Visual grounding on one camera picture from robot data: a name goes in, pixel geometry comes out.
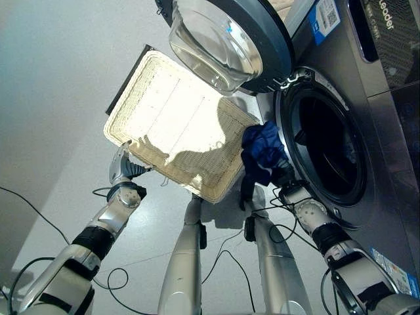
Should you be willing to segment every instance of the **blue cloth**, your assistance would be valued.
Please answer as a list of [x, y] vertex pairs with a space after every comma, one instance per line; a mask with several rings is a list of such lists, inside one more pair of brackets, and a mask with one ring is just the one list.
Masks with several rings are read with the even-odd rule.
[[267, 169], [289, 160], [278, 136], [278, 128], [272, 121], [248, 127], [242, 136], [242, 148], [246, 175], [265, 186], [271, 181], [271, 173]]

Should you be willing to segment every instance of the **wicker basket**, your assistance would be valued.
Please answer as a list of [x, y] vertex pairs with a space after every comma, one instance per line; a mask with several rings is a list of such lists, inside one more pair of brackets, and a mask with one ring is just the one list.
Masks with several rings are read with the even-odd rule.
[[193, 73], [148, 51], [104, 127], [116, 145], [203, 199], [222, 199], [242, 168], [241, 140], [258, 123]]

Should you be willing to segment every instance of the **washing machine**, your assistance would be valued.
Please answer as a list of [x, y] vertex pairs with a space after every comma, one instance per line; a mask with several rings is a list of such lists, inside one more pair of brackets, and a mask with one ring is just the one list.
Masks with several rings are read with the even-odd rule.
[[419, 4], [307, 1], [286, 28], [272, 3], [156, 0], [175, 54], [255, 93], [313, 197], [418, 296]]

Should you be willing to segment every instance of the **tiled floor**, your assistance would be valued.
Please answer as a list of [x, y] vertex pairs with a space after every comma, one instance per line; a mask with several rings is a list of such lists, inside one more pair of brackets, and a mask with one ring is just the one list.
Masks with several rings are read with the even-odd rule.
[[[4, 1], [0, 12], [1, 150], [0, 184], [22, 192], [42, 213], [74, 238], [104, 205], [91, 190], [108, 185], [108, 166], [116, 147], [102, 128], [103, 114], [126, 74], [148, 43], [171, 55], [168, 27], [155, 15], [152, 0], [72, 1], [36, 3]], [[156, 312], [159, 292], [171, 250], [182, 227], [190, 194], [163, 177], [148, 173], [136, 180], [148, 195], [131, 217], [98, 278], [123, 267], [130, 276], [116, 295], [129, 306]], [[264, 190], [271, 198], [270, 189]], [[201, 252], [202, 273], [213, 264], [222, 241], [243, 226], [245, 214], [236, 207], [237, 192], [218, 205], [203, 205], [208, 246]], [[50, 226], [13, 196], [1, 193], [1, 281], [10, 284], [30, 260], [56, 255], [64, 242]], [[292, 218], [270, 210], [273, 222], [291, 226]], [[324, 314], [320, 280], [326, 270], [321, 256], [296, 237], [288, 242], [301, 271], [315, 315]], [[257, 248], [238, 236], [226, 243], [243, 264], [257, 311], [264, 312]], [[45, 268], [40, 262], [24, 274], [21, 297]], [[112, 284], [121, 281], [115, 274]], [[96, 287], [93, 314], [131, 314], [110, 294]], [[327, 304], [333, 307], [329, 281]], [[246, 282], [227, 256], [220, 259], [203, 285], [203, 313], [250, 312]], [[4, 299], [0, 298], [0, 312]]]

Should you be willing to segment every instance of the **label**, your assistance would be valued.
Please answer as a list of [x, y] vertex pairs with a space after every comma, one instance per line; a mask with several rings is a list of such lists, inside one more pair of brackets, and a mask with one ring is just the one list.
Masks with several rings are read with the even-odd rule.
[[339, 11], [334, 0], [320, 0], [309, 12], [309, 22], [315, 43], [319, 45], [340, 24]]
[[391, 89], [420, 78], [420, 33], [409, 0], [362, 0], [364, 14]]
[[380, 264], [392, 280], [394, 280], [401, 293], [411, 295], [417, 299], [420, 298], [419, 285], [417, 280], [411, 274], [402, 270], [376, 249], [371, 248], [371, 252], [375, 261]]

